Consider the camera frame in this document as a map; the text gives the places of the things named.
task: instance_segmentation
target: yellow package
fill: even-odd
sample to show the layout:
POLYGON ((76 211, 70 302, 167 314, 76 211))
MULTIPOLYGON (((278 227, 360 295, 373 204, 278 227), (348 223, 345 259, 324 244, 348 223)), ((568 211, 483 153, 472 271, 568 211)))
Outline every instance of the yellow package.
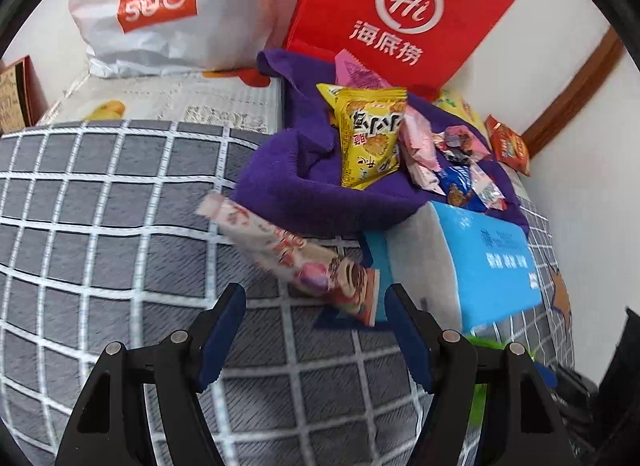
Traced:
POLYGON ((363 190, 398 169, 398 130, 405 109, 404 88, 338 90, 335 117, 343 187, 363 190))
POLYGON ((344 87, 339 84, 328 84, 328 83, 318 83, 316 84, 316 88, 320 92, 321 96, 324 97, 324 100, 329 104, 332 108, 329 111, 329 123, 331 126, 335 126, 337 128, 338 122, 335 118, 335 97, 338 94, 338 90, 342 90, 344 87))
POLYGON ((474 126, 482 135, 484 135, 485 139, 489 140, 489 133, 486 131, 484 122, 481 121, 478 114, 459 93, 454 92, 453 90, 442 89, 438 94, 438 99, 436 99, 433 104, 445 112, 457 115, 463 121, 474 126))

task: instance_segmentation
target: purple towel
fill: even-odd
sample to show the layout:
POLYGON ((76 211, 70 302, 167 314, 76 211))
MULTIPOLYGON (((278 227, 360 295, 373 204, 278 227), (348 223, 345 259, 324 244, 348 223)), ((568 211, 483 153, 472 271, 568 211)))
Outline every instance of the purple towel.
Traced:
MULTIPOLYGON (((392 173, 364 191, 340 187, 340 142, 329 125, 328 106, 316 83, 334 83, 335 67, 308 56, 271 49, 258 55, 263 74, 283 77, 286 84, 286 129, 273 135, 244 168, 233 198, 257 215, 295 233, 333 237, 365 230, 387 229, 402 222, 427 201, 445 202, 442 195, 418 189, 405 169, 392 173)), ((412 94, 409 104, 429 121, 433 131, 468 126, 412 94)), ((438 153, 443 167, 449 163, 438 153)), ((494 160, 479 163, 504 194, 505 211, 489 215, 521 226, 529 224, 509 177, 494 160)))

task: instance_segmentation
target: gray bedspread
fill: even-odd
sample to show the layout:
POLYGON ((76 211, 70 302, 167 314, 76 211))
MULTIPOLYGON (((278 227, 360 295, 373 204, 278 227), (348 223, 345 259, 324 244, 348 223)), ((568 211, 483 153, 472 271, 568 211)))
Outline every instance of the gray bedspread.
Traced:
MULTIPOLYGON (((391 333, 312 328, 314 299, 257 269, 193 214, 228 193, 267 137, 188 123, 125 121, 27 129, 0 140, 0 416, 35 466, 51 465, 104 346, 153 344, 187 327, 226 284, 247 313, 221 378, 200 396, 228 466, 403 465, 430 398, 391 333)), ((548 222, 523 200, 544 304, 479 336, 517 340, 572 365, 550 308, 548 222)), ((323 240, 355 259, 353 237, 323 240)), ((159 465, 171 459, 146 390, 159 465)), ((461 464, 472 464, 470 428, 461 464)))

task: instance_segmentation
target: metal screw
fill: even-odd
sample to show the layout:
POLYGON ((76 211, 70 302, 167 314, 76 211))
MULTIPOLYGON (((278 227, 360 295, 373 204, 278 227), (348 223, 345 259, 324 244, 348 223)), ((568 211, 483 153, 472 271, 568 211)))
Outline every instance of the metal screw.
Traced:
POLYGON ((514 341, 509 345, 509 350, 516 354, 516 356, 522 356, 525 353, 525 348, 522 343, 514 341))
POLYGON ((120 345, 120 343, 118 343, 117 341, 112 341, 104 348, 104 351, 107 352, 107 354, 109 354, 110 356, 113 356, 113 354, 117 354, 118 352, 120 352, 121 348, 122 345, 120 345))
POLYGON ((442 333, 442 338, 449 343, 458 343, 460 341, 460 334, 456 331, 447 330, 442 333))
POLYGON ((173 343, 182 343, 183 341, 187 341, 188 337, 187 331, 176 331, 171 334, 171 341, 173 343))

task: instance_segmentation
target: brown wooden strip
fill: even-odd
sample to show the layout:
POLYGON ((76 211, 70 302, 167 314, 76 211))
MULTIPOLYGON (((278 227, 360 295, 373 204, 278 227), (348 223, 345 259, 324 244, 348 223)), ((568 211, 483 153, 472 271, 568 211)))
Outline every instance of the brown wooden strip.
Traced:
POLYGON ((593 94, 602 86, 622 57, 623 52, 624 45, 620 37, 613 27, 609 27, 600 45, 593 51, 569 86, 524 132, 522 138, 529 148, 530 157, 540 153, 591 100, 593 94))

